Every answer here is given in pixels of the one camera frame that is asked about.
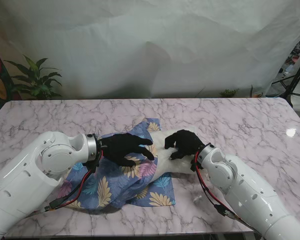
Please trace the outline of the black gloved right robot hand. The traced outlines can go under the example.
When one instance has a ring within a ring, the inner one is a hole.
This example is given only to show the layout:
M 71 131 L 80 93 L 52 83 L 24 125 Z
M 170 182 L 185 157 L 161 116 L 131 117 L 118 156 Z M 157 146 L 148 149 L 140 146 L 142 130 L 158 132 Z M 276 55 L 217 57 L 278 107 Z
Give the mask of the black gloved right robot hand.
M 195 155 L 205 145 L 198 136 L 189 130 L 179 130 L 165 138 L 164 148 L 176 148 L 177 151 L 170 155 L 171 160 L 182 159 L 184 156 Z

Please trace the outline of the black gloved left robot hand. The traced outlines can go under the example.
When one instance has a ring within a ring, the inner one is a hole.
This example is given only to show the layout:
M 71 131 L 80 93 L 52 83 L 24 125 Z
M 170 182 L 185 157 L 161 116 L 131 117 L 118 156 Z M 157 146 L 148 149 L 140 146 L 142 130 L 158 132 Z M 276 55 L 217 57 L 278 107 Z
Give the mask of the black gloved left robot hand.
M 141 145 L 151 146 L 153 142 L 149 139 L 141 138 L 130 133 L 114 134 L 110 137 L 98 140 L 103 149 L 103 156 L 123 167 L 133 167 L 136 163 L 125 157 L 130 153 L 142 154 L 150 161 L 154 160 L 153 154 Z

